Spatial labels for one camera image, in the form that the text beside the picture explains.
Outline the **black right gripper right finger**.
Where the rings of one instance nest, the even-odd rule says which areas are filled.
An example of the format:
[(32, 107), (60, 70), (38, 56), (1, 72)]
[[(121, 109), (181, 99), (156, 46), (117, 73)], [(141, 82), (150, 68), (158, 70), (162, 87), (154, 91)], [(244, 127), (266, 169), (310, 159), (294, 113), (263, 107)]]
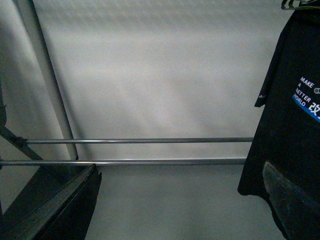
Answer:
[(290, 240), (320, 238), (320, 203), (287, 179), (274, 165), (262, 170), (269, 201)]

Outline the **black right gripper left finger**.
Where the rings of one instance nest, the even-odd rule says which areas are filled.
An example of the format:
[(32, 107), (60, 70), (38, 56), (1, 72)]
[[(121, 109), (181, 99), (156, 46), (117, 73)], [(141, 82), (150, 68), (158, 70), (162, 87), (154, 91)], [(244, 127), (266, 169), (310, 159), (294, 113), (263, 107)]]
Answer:
[(0, 220), (2, 240), (83, 240), (102, 181), (96, 165), (41, 166)]

